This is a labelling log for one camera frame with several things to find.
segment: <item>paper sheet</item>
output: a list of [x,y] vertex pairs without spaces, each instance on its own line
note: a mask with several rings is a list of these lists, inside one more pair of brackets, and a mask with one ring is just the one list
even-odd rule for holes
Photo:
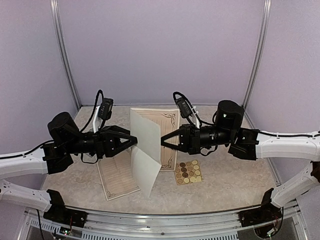
[[[158,108],[132,108],[143,118],[149,119],[158,124],[161,129],[161,137],[167,135],[180,126],[179,109],[158,109]],[[178,136],[167,140],[168,143],[177,145]],[[169,147],[161,146],[161,171],[174,171],[176,169],[178,151]]]
[[131,148],[133,179],[149,197],[161,168],[161,129],[130,109],[130,134],[138,139],[137,145]]
[[107,201],[140,190],[132,175],[130,151],[100,159],[98,170]]

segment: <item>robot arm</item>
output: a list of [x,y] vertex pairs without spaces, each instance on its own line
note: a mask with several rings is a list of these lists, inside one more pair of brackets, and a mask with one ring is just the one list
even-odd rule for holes
[[[189,100],[180,94],[174,99],[179,107],[181,117],[188,119],[196,115]],[[229,147],[228,153],[243,160],[265,158],[298,158],[310,160],[310,163],[296,176],[283,185],[265,192],[261,206],[239,213],[243,227],[261,224],[281,217],[281,208],[296,197],[320,185],[320,133],[272,133],[258,129],[241,128],[245,110],[233,101],[219,102],[213,115],[212,123],[197,126],[189,119],[190,124],[182,125],[178,130],[161,138],[161,145],[181,152],[207,156],[218,146]],[[174,136],[179,137],[179,144],[166,142]],[[215,147],[208,154],[202,149]]]
[[73,226],[83,228],[87,213],[66,208],[58,191],[34,190],[4,179],[28,174],[60,173],[73,163],[71,154],[109,158],[136,144],[138,140],[130,135],[129,130],[116,125],[104,126],[111,117],[112,104],[112,99],[103,98],[95,111],[94,132],[82,132],[70,114],[62,112],[48,124],[53,140],[28,152],[0,155],[0,201],[41,210],[45,219],[61,224],[70,225],[72,220]]

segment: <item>lavender wall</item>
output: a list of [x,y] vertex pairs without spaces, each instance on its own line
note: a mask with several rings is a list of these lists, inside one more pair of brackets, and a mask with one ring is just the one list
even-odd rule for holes
[[[0,0],[0,154],[28,150],[50,139],[47,123],[75,115],[59,54],[50,1]],[[10,179],[39,188],[41,175]],[[24,208],[0,202],[0,239],[12,240]]]
[[[273,0],[263,56],[248,106],[256,127],[311,132],[320,127],[320,1]],[[282,181],[305,160],[274,159]],[[320,188],[298,198],[310,239],[320,236]]]
[[84,105],[97,89],[116,104],[243,101],[263,0],[60,0],[73,77]]

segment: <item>table surface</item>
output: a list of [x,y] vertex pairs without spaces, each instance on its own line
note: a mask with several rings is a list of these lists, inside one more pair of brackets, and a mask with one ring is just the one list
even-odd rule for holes
[[[175,108],[176,106],[142,106],[145,108]],[[82,107],[75,123],[82,128],[89,119],[92,107]],[[199,116],[211,122],[217,106],[197,106]],[[114,106],[106,125],[130,129],[130,107]],[[244,119],[242,127],[249,128]],[[240,160],[228,154],[224,145],[207,157],[179,152],[177,163],[197,159],[202,182],[177,185],[173,171],[161,171],[154,183],[150,198],[141,191],[106,200],[96,164],[84,164],[72,156],[74,164],[61,173],[47,175],[43,190],[59,191],[67,206],[132,214],[191,214],[225,211],[261,203],[262,197],[275,187],[265,160]]]

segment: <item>cable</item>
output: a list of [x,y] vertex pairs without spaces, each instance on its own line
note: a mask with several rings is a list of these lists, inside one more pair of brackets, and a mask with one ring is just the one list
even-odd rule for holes
[[276,135],[276,134],[268,133],[268,132],[264,132],[264,131],[259,131],[258,133],[263,134],[263,135],[267,135],[270,137],[278,137],[278,138],[297,138],[297,137],[316,138],[316,137],[320,136],[320,134],[316,134],[314,136],[312,136],[310,134]]
[[217,111],[215,111],[215,113],[214,113],[213,116],[212,116],[212,122],[213,122],[214,124],[216,124],[216,119],[215,119],[216,116],[217,116]]
[[275,232],[273,235],[271,235],[271,237],[274,237],[274,236],[280,231],[283,222],[284,222],[284,207],[282,207],[282,215],[281,215],[280,226],[279,226],[279,228],[276,230],[276,232]]
[[205,147],[202,147],[202,148],[200,149],[200,154],[201,154],[202,156],[206,157],[206,156],[208,156],[209,154],[212,154],[213,152],[215,152],[215,151],[218,149],[218,145],[216,145],[216,146],[214,147],[214,150],[209,151],[209,152],[207,152],[206,154],[204,154],[204,153],[201,152],[202,149],[205,149]]
[[201,119],[200,119],[200,123],[207,124],[207,125],[209,125],[209,126],[215,126],[214,123],[206,122],[206,121],[203,121],[203,120],[201,120]]
[[[203,121],[202,121],[202,120],[200,119],[200,117],[198,116],[198,114],[197,114],[194,106],[191,104],[191,102],[189,101],[189,99],[188,99],[185,95],[183,95],[181,92],[175,91],[175,92],[173,93],[173,100],[174,100],[175,103],[177,102],[176,95],[179,95],[180,97],[182,97],[182,98],[189,104],[189,107],[191,107],[192,113],[193,113],[193,114],[195,115],[195,117],[199,120],[199,122],[200,122],[200,127],[201,127]],[[187,121],[188,121],[191,125],[193,125],[194,127],[196,126],[196,125],[190,120],[189,117],[187,117],[186,119],[187,119]]]
[[91,122],[92,118],[94,117],[95,115],[95,110],[97,108],[97,104],[98,104],[98,100],[99,100],[99,95],[102,96],[102,99],[104,98],[104,93],[101,89],[98,90],[98,92],[96,93],[96,96],[95,96],[95,101],[94,101],[94,107],[93,107],[93,110],[92,110],[92,113],[91,113],[91,116],[88,120],[88,122],[84,125],[84,127],[80,130],[80,132],[82,133],[86,127],[89,125],[89,123]]
[[81,159],[81,162],[83,162],[84,164],[96,164],[99,161],[98,158],[96,159],[95,162],[84,161],[84,154],[83,153],[80,154],[80,159]]
[[106,124],[106,120],[105,120],[105,119],[103,119],[103,120],[102,120],[102,122],[101,122],[101,126],[100,126],[100,128],[99,128],[99,129],[102,129],[102,128],[105,126],[105,124]]
[[18,157],[23,157],[23,156],[25,156],[25,155],[28,155],[28,154],[33,153],[35,150],[37,150],[38,148],[42,147],[43,145],[48,144],[48,143],[53,143],[53,142],[54,142],[53,140],[44,141],[43,143],[39,144],[39,145],[36,146],[35,148],[31,149],[30,151],[27,151],[27,152],[21,153],[21,154],[17,154],[17,155],[12,155],[12,156],[3,156],[3,157],[0,157],[0,160],[2,160],[2,159],[13,159],[13,158],[18,158]]
[[38,209],[36,209],[36,212],[38,213],[39,229],[40,229],[41,238],[42,238],[42,240],[45,240],[44,233],[42,232],[42,227],[41,227],[41,220],[40,220],[40,213],[39,213],[39,210],[38,210]]

